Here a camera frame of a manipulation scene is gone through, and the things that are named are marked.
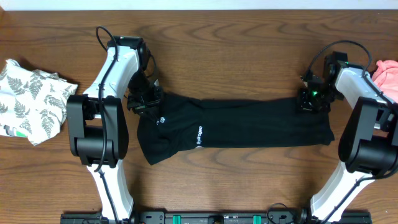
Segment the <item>black t-shirt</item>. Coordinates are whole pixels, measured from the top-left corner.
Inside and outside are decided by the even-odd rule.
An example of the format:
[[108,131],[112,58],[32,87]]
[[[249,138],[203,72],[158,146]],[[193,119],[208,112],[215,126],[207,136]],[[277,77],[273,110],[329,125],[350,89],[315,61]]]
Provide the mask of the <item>black t-shirt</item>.
[[137,138],[149,164],[198,147],[251,148],[329,145],[328,113],[299,112],[295,98],[200,100],[166,94],[159,117],[141,117]]

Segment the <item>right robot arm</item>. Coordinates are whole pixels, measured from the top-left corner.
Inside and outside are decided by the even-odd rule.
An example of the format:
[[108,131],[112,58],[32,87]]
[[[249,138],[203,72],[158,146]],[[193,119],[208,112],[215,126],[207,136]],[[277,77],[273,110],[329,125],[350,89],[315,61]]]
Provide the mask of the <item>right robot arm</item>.
[[323,77],[308,72],[303,82],[300,111],[328,112],[335,99],[346,99],[352,113],[340,138],[335,171],[295,222],[371,223],[370,213],[346,208],[366,186],[397,172],[397,103],[365,68],[346,59],[326,58]]

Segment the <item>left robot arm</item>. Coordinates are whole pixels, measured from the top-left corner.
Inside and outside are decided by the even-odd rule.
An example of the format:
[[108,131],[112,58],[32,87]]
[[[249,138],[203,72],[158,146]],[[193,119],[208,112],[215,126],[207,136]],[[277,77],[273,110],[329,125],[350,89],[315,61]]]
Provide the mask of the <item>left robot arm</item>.
[[61,223],[136,221],[124,173],[129,133],[122,100],[135,114],[157,121],[164,92],[145,73],[152,55],[143,38],[113,36],[104,48],[107,58],[93,84],[67,100],[70,149],[93,176],[102,210],[63,214]]

